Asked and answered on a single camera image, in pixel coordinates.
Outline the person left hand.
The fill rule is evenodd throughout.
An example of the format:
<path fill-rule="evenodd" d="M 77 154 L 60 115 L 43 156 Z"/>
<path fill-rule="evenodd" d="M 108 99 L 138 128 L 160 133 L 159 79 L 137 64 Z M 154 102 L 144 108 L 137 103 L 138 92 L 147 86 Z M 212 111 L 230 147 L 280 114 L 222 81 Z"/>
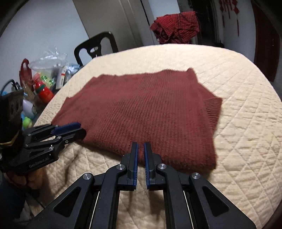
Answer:
<path fill-rule="evenodd" d="M 4 173 L 4 177 L 13 184 L 27 185 L 31 189 L 40 189 L 43 183 L 43 169 L 38 169 L 26 176 L 17 176 L 12 173 Z"/>

